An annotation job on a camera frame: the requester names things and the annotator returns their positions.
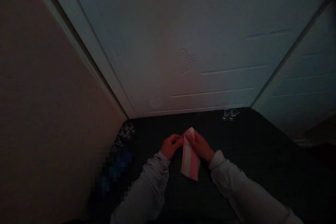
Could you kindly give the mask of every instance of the white door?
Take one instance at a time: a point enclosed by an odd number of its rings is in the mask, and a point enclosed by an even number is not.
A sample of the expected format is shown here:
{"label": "white door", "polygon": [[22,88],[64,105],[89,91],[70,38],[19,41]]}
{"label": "white door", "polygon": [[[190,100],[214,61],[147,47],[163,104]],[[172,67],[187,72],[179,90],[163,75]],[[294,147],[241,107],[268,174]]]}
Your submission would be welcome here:
{"label": "white door", "polygon": [[323,0],[79,0],[138,117],[250,106]]}
{"label": "white door", "polygon": [[335,27],[333,1],[253,106],[290,137],[336,114]]}

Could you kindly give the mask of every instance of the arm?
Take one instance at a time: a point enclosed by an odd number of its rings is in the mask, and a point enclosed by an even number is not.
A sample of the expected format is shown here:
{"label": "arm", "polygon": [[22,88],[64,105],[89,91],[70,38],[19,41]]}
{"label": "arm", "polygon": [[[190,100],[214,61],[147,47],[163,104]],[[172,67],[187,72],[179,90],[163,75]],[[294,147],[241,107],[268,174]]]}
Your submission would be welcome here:
{"label": "arm", "polygon": [[171,135],[163,142],[161,150],[147,160],[140,177],[111,215],[111,224],[145,223],[159,216],[165,204],[169,159],[182,143],[180,136]]}
{"label": "arm", "polygon": [[241,223],[302,223],[293,212],[249,179],[236,165],[216,153],[195,131],[196,140],[187,139],[196,153],[208,161],[211,178],[228,200]]}

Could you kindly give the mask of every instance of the dark gray mat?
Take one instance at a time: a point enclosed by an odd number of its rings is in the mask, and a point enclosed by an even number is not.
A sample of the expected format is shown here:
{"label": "dark gray mat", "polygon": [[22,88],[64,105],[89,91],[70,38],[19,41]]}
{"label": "dark gray mat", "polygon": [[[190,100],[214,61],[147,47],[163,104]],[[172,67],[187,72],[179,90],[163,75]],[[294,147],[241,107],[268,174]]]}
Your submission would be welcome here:
{"label": "dark gray mat", "polygon": [[[223,111],[209,111],[129,120],[137,130],[131,148],[135,158],[121,184],[115,188],[116,203],[121,188],[139,177],[142,165],[159,151],[170,134],[194,127],[214,150],[242,169],[302,220],[332,220],[336,175],[299,148],[259,113],[241,108],[236,121],[222,121]],[[202,217],[235,219],[227,201],[212,183],[207,164],[201,163],[199,182],[180,173],[182,148],[169,166],[166,204],[160,218]]]}

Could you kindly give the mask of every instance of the white long-sleeve shirt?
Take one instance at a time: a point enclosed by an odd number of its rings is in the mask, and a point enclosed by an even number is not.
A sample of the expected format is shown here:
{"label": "white long-sleeve shirt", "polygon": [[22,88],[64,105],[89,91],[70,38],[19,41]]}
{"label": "white long-sleeve shirt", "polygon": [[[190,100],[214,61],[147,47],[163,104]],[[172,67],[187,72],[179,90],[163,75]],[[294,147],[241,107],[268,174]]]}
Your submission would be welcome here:
{"label": "white long-sleeve shirt", "polygon": [[[111,215],[114,223],[145,223],[155,220],[165,204],[170,161],[158,152],[148,159],[140,177]],[[216,151],[209,169],[212,181],[228,200],[241,223],[303,223],[235,164]]]}

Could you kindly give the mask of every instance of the striped heart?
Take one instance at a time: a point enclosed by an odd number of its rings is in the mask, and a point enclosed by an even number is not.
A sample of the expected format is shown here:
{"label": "striped heart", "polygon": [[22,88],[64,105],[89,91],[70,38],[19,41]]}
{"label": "striped heart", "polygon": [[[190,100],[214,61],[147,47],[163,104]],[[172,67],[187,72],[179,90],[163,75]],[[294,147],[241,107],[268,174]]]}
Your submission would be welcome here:
{"label": "striped heart", "polygon": [[149,104],[156,109],[157,107],[160,107],[162,104],[162,99],[161,98],[156,98],[154,95],[149,95],[148,96]]}
{"label": "striped heart", "polygon": [[197,58],[195,55],[191,54],[188,56],[188,52],[184,49],[180,49],[176,54],[176,63],[180,73],[188,73],[194,66]]}

